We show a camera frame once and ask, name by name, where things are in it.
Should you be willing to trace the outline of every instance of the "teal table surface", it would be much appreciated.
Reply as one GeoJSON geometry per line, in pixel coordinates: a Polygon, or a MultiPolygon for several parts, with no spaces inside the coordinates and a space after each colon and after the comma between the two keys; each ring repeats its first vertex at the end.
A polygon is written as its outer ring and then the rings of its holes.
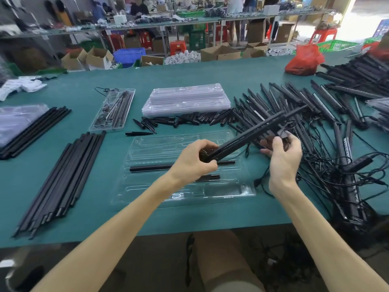
{"type": "MultiPolygon", "coordinates": [[[[326,63],[335,65],[347,61],[348,52],[326,54],[326,63]]],[[[284,73],[291,56],[211,61],[207,63],[127,68],[121,70],[75,72],[47,82],[47,87],[36,93],[18,93],[10,96],[1,106],[45,103],[49,107],[67,106],[72,113],[45,133],[18,157],[0,162],[0,248],[81,241],[119,211],[112,205],[115,186],[124,157],[132,137],[124,131],[138,131],[131,118],[140,119],[141,108],[154,88],[193,86],[221,83],[230,99],[241,97],[250,88],[260,92],[260,83],[278,84],[292,82],[298,88],[310,89],[312,77],[298,77],[284,73]],[[94,90],[103,88],[135,88],[135,98],[122,132],[108,133],[102,144],[88,181],[76,206],[66,217],[40,228],[34,240],[27,235],[11,238],[16,225],[27,210],[37,191],[56,163],[68,142],[73,142],[88,131],[101,107],[104,97],[94,90]]],[[[326,81],[315,78],[318,83],[326,81]]],[[[363,107],[366,114],[369,107],[363,107]]],[[[219,125],[180,125],[177,129],[159,125],[158,135],[191,134],[228,127],[219,125]]],[[[330,137],[333,131],[327,127],[330,137]]],[[[358,133],[377,150],[389,152],[389,137],[372,127],[358,133]]],[[[353,155],[359,157],[372,152],[358,138],[353,138],[353,155]]],[[[253,147],[246,160],[252,178],[262,176],[269,160],[253,147]]],[[[302,190],[318,209],[325,211],[318,199],[300,182],[302,190]]],[[[361,196],[367,197],[380,190],[377,185],[361,187],[361,196]]],[[[388,214],[389,195],[384,194],[369,201],[380,214],[388,214]]],[[[175,232],[228,229],[289,223],[285,211],[275,199],[267,196],[261,187],[254,197],[222,199],[217,202],[193,202],[189,206],[158,208],[146,221],[139,235],[168,234],[175,232]]]]}

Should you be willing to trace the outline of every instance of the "hand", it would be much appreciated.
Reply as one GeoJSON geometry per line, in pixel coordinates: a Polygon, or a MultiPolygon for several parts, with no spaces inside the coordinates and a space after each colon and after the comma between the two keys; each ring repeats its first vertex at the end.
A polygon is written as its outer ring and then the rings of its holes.
{"type": "Polygon", "coordinates": [[[289,133],[289,143],[284,144],[280,137],[269,137],[260,144],[267,149],[261,152],[271,157],[269,189],[273,194],[285,187],[296,184],[296,174],[303,155],[300,140],[289,133]]]}
{"type": "Polygon", "coordinates": [[[177,161],[167,172],[181,187],[199,179],[202,175],[217,170],[216,160],[209,163],[201,162],[199,152],[201,149],[213,150],[219,146],[207,139],[197,140],[188,145],[178,157],[177,161]]]}

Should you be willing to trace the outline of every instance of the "forearm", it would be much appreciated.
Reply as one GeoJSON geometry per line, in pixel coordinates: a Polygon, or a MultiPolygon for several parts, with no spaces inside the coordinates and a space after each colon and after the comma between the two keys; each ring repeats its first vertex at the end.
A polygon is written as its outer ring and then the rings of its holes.
{"type": "Polygon", "coordinates": [[[297,184],[285,186],[274,195],[291,218],[330,292],[389,291],[386,282],[346,244],[297,184]]]}
{"type": "Polygon", "coordinates": [[[58,263],[33,292],[93,292],[108,278],[151,213],[180,188],[163,175],[58,263]]]}

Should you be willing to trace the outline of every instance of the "blue plastic crate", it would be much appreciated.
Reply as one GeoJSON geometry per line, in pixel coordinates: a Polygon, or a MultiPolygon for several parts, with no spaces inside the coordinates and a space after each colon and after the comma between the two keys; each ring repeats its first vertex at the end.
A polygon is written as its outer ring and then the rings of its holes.
{"type": "Polygon", "coordinates": [[[126,48],[119,49],[114,52],[114,58],[117,63],[121,63],[123,68],[129,68],[133,63],[146,55],[146,50],[144,48],[126,48]]]}

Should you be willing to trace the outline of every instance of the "white box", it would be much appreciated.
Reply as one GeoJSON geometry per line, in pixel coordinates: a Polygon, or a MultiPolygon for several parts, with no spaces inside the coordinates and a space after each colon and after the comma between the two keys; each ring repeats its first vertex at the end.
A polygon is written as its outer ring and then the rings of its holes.
{"type": "Polygon", "coordinates": [[[115,21],[115,24],[122,24],[122,23],[126,23],[127,22],[127,17],[126,15],[115,15],[114,16],[114,21],[115,21]]]}
{"type": "Polygon", "coordinates": [[[265,15],[278,15],[280,11],[280,5],[266,5],[263,7],[263,14],[265,15]]]}

